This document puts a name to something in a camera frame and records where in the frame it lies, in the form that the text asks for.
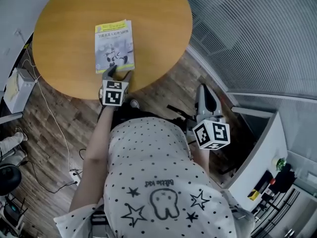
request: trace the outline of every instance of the tooth cartoon print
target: tooth cartoon print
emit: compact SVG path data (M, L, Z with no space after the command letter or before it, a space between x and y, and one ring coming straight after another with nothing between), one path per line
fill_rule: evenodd
M150 195L150 203L160 220L166 220L168 217L175 219L179 216L177 199L177 193L170 188L156 189Z

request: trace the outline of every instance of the star print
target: star print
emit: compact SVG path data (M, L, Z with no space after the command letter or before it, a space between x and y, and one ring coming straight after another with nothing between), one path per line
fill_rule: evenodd
M131 188L129 187L129 190L130 190L130 192L127 192L127 194L131 194L132 197L140 195L140 194L137 192L138 188L131 189Z
M193 207L195 205L199 205L200 208L202 210L204 210L204 204L207 203L209 200L207 199L203 199L203 190L202 192L200 192L200 194L198 196L193 196L192 194L190 194L192 199L194 200L194 203L190 206L190 207Z
M130 223L130 225L132 227L135 226L135 224L137 223L138 220L145 220L147 221L147 219L145 219L141 214L142 214L142 210L144 208L144 205L142 207L140 207L139 209L135 210L131 205L129 205L128 203L124 204L125 206L127 206L129 208L129 213L122 216L121 218L123 219L131 219L132 223Z
M195 216L194 216L195 213L196 213L196 212L194 212L194 213L192 213L192 214L189 214L189 213L187 212L188 217L187 217L186 219L187 219L187 220L190 220L191 223L193 222L193 220L197 220L198 218L196 218L196 217L198 217L198 215L196 215L196 217L195 217Z

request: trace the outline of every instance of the table top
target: table top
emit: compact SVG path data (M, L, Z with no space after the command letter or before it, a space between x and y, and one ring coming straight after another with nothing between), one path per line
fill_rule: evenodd
M50 0L33 37L42 78L66 95L98 99L102 75L95 73L95 26L124 19L132 22L134 44L130 92L168 72L189 43L192 14L187 0Z
M278 171L272 164L275 156L287 158L286 140L278 112L269 119L252 152L225 186L243 209L252 211L260 203L261 195L255 201L249 199L248 195L266 170L276 177Z

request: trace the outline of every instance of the book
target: book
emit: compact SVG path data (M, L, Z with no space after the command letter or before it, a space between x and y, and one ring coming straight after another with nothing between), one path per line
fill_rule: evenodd
M131 20L95 26L96 73L117 66L117 71L134 69Z

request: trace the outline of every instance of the cable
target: cable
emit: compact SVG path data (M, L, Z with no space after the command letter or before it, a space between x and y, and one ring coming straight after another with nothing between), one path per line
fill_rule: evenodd
M18 33L19 36L21 37L21 39L22 39L24 45L26 45L26 42L25 42L25 40L24 40L24 38L23 38L23 36L22 36L21 31L18 31L17 33ZM38 84L38 86L39 86L39 88L40 88L40 91L41 91L41 94L42 94L42 96L43 96L43 98L44 98L44 100L45 100L46 106L48 107L48 110L50 111L50 113L51 113L51 115L52 115L54 121L55 121L56 124L57 124L57 127L59 128L60 133L62 134L62 136L63 136L63 138L64 138L65 145L66 145L67 152L68 152L68 171L70 171L70 152L69 152L69 148L68 148L68 144L67 144L66 137L65 137L64 133L62 132L62 130L61 130L61 128L60 128L60 126L59 126L59 124L58 124L58 122L57 122L57 120L56 120L56 118L55 118L53 112L51 111L51 109L50 109L50 107L49 107L49 105L48 105L48 102L47 102L47 100L46 100L46 98L45 98L45 96L44 96L44 94L43 94L43 91L42 91L42 88L41 88L41 84L40 84L40 82L39 82L39 78L42 77L42 76L40 75L39 77L36 77L35 69L34 69L36 66L31 63L31 56L30 56L30 54L29 54L28 49L26 48L25 50L26 50L26 53L28 54L29 59L24 60L21 67L23 67L24 63L25 63L26 61L28 61L28 62L30 63L30 65L32 66L32 68L33 68L35 83Z
M82 173L82 171L81 172L79 172L79 173L73 173L73 176L77 176L77 175L80 175Z
M73 184L77 184L77 183L78 183L78 182L76 182L76 181L75 181L75 182L72 182L72 183L70 183L70 184L67 184L67 183L66 183L66 184L64 184L62 187L60 187L57 191L50 191L49 189L45 188L43 184L40 183L38 177L36 176L36 172L35 172L35 169L34 169L34 164L33 164L33 162L31 162L31 161L23 161L18 167L23 166L23 165L27 164L28 162L32 164L32 168L33 168L35 180L38 182L38 184L39 184L42 188L44 188L46 191L48 191L48 192L50 192L50 193L52 193L52 194L56 194L57 192L59 192L62 188L66 187L66 186L71 186L71 185L73 185Z
M86 149L82 148L82 149L79 150L78 153L79 153L80 158L81 158L82 160L84 160L83 156L81 156L81 154L80 154L80 151L82 151L82 150L85 150L85 151L86 151Z

